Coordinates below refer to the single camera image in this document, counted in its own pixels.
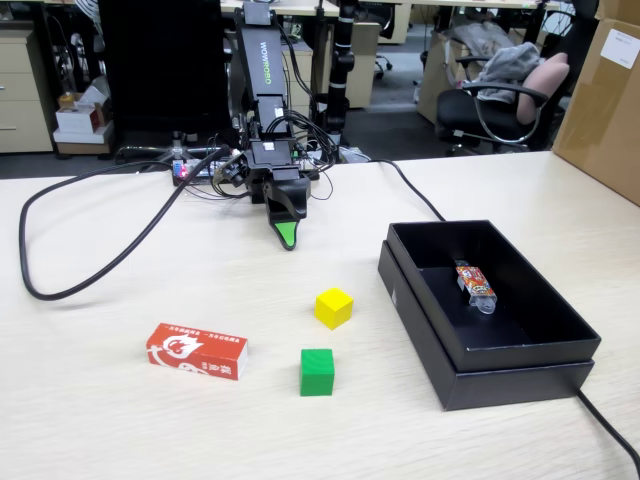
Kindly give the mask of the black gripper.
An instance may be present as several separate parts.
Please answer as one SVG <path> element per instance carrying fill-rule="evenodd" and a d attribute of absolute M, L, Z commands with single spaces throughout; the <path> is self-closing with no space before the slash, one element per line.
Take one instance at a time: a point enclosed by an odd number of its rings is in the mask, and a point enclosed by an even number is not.
<path fill-rule="evenodd" d="M 299 221 L 307 217 L 311 181 L 300 177 L 300 166 L 292 159 L 290 142 L 251 140 L 247 166 L 251 202 L 265 202 L 269 223 L 281 245 L 285 250 L 294 250 Z"/>

